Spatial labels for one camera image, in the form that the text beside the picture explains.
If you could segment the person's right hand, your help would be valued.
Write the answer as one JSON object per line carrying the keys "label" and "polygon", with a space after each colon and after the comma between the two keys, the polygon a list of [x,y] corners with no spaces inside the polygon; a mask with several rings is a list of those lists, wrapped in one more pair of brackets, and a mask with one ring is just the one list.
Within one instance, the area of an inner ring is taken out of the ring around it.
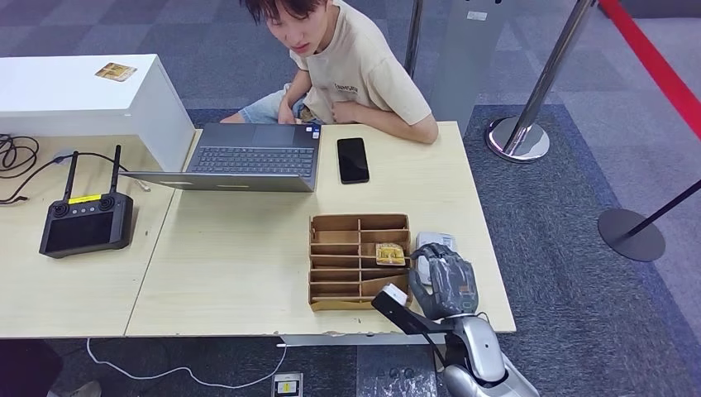
{"label": "person's right hand", "polygon": [[278,124],[299,124],[298,119],[293,114],[292,106],[288,99],[283,98],[280,101],[278,110]]}

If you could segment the person's left hand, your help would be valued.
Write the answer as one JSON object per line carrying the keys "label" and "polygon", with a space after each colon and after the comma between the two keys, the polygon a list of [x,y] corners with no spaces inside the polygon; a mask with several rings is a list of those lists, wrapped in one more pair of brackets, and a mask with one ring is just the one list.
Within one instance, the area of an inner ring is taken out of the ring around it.
{"label": "person's left hand", "polygon": [[337,124],[352,124],[357,123],[356,120],[356,105],[351,101],[334,102],[331,106],[332,117],[334,123]]}

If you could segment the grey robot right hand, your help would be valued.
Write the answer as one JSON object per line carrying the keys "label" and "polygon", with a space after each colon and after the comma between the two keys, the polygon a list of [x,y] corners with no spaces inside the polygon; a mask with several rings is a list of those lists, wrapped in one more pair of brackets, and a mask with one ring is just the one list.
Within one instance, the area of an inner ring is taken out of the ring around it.
{"label": "grey robot right hand", "polygon": [[423,314],[431,320],[476,314],[479,306],[474,269],[448,246],[431,242],[418,247],[410,258],[426,259],[432,292],[420,280],[417,268],[409,273],[409,285]]}

